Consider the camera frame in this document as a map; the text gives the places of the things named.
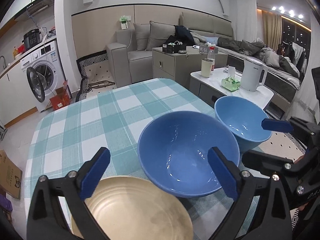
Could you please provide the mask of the white coffee table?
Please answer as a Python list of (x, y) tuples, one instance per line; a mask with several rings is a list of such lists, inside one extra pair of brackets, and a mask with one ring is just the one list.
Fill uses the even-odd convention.
[(217, 68), (208, 78), (203, 77), (201, 72), (192, 72), (189, 90), (212, 107), (214, 107), (216, 100), (222, 96), (238, 96), (265, 110), (274, 96), (274, 92), (265, 86), (259, 86), (255, 92), (247, 91), (241, 87), (231, 92), (221, 86), (221, 80), (226, 77), (227, 72), (224, 68)]

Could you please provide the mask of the grey sofa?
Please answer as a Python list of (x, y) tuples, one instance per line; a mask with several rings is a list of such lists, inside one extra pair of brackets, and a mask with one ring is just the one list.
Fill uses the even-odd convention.
[[(189, 29), (191, 39), (199, 43), (199, 37), (232, 38), (230, 21), (204, 13), (186, 10), (181, 12), (178, 24)], [(115, 32), (116, 42), (106, 47), (108, 64), (117, 87), (124, 87), (153, 78), (153, 48), (162, 48), (171, 38), (174, 41), (176, 26), (149, 21), (134, 24), (132, 29)]]

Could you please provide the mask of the brown cardboard box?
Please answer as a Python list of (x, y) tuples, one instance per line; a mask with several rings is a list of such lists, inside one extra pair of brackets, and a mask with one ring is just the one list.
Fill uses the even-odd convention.
[(9, 159), (5, 150), (0, 151), (0, 186), (13, 198), (21, 198), (22, 171)]

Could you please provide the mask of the beige tumbler cup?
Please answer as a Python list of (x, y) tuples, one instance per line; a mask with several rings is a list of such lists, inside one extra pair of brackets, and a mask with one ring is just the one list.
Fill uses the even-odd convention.
[(208, 78), (212, 71), (213, 60), (202, 59), (201, 61), (201, 76)]

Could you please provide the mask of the blue bowl large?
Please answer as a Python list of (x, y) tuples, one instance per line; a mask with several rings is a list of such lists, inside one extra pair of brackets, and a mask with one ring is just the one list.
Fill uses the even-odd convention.
[(143, 129), (137, 152), (143, 171), (157, 187), (176, 197), (196, 198), (221, 189), (208, 162), (212, 147), (239, 164), (239, 145), (225, 125), (203, 113), (176, 111)]

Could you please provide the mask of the teal checked tablecloth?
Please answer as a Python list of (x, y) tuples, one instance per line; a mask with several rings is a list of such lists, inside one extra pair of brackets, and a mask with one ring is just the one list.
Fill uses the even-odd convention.
[[(28, 216), (37, 179), (64, 177), (101, 147), (111, 152), (103, 178), (133, 176), (147, 179), (137, 153), (143, 129), (166, 113), (201, 112), (215, 118), (212, 107), (169, 79), (152, 79), (100, 93), (46, 115), (36, 126), (24, 175)], [(194, 239), (208, 239), (221, 223), (232, 199), (223, 190), (206, 197), (181, 199), (194, 226)]]

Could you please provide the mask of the white washing machine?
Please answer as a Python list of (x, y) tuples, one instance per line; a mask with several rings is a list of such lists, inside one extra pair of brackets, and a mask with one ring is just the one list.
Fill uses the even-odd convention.
[(57, 41), (51, 40), (21, 59), (21, 70), (26, 75), (37, 110), (45, 111), (66, 80)]

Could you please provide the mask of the white electric kettle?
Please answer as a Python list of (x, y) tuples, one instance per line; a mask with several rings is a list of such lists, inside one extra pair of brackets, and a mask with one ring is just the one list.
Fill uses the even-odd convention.
[(240, 87), (255, 92), (259, 86), (265, 84), (268, 73), (268, 67), (258, 60), (248, 57), (244, 61), (244, 70), (242, 72)]

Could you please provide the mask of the grey side cabinet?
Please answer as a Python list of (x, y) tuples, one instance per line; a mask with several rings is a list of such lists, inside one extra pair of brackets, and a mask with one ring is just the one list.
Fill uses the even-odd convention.
[(190, 74), (201, 70), (202, 59), (207, 54), (199, 53), (198, 49), (187, 46), (186, 54), (168, 54), (162, 48), (152, 49), (152, 70), (154, 78), (172, 79), (186, 89), (190, 85)]

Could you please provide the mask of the black rice cooker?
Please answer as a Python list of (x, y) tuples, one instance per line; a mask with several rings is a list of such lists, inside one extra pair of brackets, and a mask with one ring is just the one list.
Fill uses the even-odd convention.
[(25, 51), (35, 47), (41, 43), (41, 32), (40, 29), (32, 29), (23, 35), (23, 44)]

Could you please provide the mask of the plastic drink bottle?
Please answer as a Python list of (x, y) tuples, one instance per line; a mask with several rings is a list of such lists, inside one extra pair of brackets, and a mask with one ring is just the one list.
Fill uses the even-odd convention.
[(214, 71), (215, 68), (215, 47), (211, 46), (209, 48), (208, 54), (207, 54), (207, 59), (211, 61), (211, 72)]

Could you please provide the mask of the beige plate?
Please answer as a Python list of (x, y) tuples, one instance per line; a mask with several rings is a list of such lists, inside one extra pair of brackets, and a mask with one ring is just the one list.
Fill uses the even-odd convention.
[(142, 178), (104, 178), (85, 204), (110, 239), (194, 236), (191, 218), (182, 203)]

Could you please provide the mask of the kitchen faucet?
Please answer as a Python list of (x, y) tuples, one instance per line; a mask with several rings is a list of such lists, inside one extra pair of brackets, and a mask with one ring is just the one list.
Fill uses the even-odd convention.
[(0, 62), (1, 62), (2, 70), (5, 70), (7, 68), (7, 64), (6, 64), (5, 57), (3, 55), (0, 56)]

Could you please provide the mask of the red cardboard box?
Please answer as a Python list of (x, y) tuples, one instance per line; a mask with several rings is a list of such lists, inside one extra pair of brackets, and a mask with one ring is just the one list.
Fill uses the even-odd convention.
[(49, 98), (54, 111), (70, 105), (71, 96), (68, 93), (68, 81), (64, 81), (60, 88), (57, 88), (54, 95)]

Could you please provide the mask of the green tissue box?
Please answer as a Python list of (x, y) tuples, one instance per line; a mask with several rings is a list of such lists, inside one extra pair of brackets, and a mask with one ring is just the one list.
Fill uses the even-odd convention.
[(221, 80), (221, 86), (230, 92), (240, 88), (240, 81), (235, 78), (235, 67), (227, 67), (227, 77)]

